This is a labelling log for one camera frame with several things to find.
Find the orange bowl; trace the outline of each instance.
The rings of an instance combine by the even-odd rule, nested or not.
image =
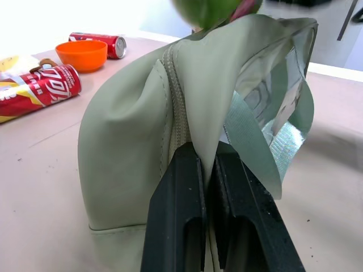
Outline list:
[[[56,47],[64,64],[71,64],[80,73],[100,69],[107,59],[107,44],[103,41],[69,41]]]

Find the snack package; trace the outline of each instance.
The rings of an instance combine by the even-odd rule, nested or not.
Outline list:
[[[0,80],[27,74],[39,65],[39,60],[29,55],[12,56],[0,60]]]

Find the tabletop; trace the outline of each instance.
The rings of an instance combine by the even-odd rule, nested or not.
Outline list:
[[[0,271],[106,271],[88,232],[78,131],[98,88],[165,42],[126,38],[124,59],[81,74],[79,96],[0,125]],[[54,51],[36,55],[60,62]],[[315,117],[276,201],[306,271],[363,267],[363,83],[308,73]]]

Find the coca-cola can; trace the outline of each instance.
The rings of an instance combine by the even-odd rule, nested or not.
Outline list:
[[[81,80],[72,65],[0,80],[0,123],[68,99],[81,89]]]
[[[126,54],[126,41],[121,36],[109,36],[101,34],[90,34],[82,32],[73,32],[69,35],[69,41],[79,40],[98,40],[107,44],[107,57],[113,59],[123,58]]]

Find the sage green bag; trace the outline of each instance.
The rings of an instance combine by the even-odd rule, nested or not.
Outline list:
[[[206,186],[224,138],[281,198],[313,121],[304,75],[316,28],[313,19],[247,15],[155,50],[105,82],[82,120],[78,161],[91,234],[113,271],[140,270],[150,198],[185,142],[201,158]],[[207,240],[205,271],[219,271],[213,235]]]

